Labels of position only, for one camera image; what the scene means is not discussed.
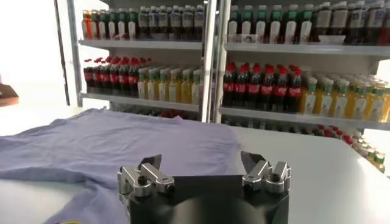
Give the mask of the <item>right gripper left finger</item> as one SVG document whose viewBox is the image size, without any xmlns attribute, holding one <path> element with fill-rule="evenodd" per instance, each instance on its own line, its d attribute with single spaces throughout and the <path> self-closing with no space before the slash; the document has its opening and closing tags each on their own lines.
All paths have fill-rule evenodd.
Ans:
<svg viewBox="0 0 390 224">
<path fill-rule="evenodd" d="M 138 167 L 120 167 L 117 172 L 119 194 L 148 197 L 153 188 L 161 194 L 173 193 L 175 180 L 159 170 L 161 159 L 162 155 L 159 154 L 143 158 Z"/>
</svg>

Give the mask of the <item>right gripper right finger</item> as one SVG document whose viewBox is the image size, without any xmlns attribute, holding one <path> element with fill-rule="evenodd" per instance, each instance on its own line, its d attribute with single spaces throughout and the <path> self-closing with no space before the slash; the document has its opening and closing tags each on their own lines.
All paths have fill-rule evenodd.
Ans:
<svg viewBox="0 0 390 224">
<path fill-rule="evenodd" d="M 245 192 L 265 190 L 271 194 L 284 194 L 291 190 L 291 167 L 286 162 L 272 166 L 259 154 L 241 151 L 241 162 L 246 174 L 242 176 Z"/>
</svg>

